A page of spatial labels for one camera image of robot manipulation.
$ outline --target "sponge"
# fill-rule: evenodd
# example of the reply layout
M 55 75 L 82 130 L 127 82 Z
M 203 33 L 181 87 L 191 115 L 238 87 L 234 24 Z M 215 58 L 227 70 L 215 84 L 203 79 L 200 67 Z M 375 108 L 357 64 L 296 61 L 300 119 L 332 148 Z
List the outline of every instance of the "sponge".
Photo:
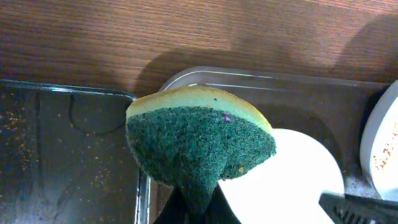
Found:
M 244 175 L 275 154 L 265 117 L 219 89 L 165 90 L 139 98 L 126 114 L 138 164 L 156 181 L 178 187 L 193 215 L 206 210 L 220 179 Z

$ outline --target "wooden surface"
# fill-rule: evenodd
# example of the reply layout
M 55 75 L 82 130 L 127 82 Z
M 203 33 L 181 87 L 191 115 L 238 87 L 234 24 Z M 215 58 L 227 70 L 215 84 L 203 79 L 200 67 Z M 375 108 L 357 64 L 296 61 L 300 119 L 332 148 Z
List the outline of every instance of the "wooden surface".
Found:
M 398 0 L 0 0 L 0 78 L 137 96 L 196 65 L 392 82 L 397 53 Z

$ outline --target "black tray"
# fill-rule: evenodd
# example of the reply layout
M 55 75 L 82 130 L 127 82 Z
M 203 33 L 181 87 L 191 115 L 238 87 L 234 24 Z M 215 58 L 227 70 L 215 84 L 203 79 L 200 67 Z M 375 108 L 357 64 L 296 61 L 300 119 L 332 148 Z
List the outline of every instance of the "black tray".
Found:
M 125 140 L 135 96 L 0 80 L 0 223 L 148 223 Z

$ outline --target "baking pan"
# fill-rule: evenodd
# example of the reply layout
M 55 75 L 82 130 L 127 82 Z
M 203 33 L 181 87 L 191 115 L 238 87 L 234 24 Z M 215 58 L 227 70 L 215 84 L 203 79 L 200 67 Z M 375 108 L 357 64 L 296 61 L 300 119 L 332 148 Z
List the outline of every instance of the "baking pan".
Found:
M 315 138 L 337 160 L 346 193 L 379 198 L 361 172 L 359 142 L 371 110 L 389 84 L 194 67 L 172 77 L 161 90 L 193 85 L 226 90 L 253 104 L 274 128 Z
M 135 96 L 0 80 L 0 223 L 148 223 L 125 140 Z

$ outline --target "white bowl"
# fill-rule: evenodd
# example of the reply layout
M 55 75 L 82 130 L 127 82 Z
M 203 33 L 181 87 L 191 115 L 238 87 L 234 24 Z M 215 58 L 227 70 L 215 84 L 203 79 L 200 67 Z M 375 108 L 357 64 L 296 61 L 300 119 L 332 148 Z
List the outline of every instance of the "white bowl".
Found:
M 277 154 L 242 177 L 219 185 L 242 224 L 333 223 L 319 206 L 322 192 L 343 197 L 344 183 L 333 156 L 297 131 L 274 129 Z
M 398 201 L 398 81 L 372 110 L 361 140 L 361 166 L 381 198 Z

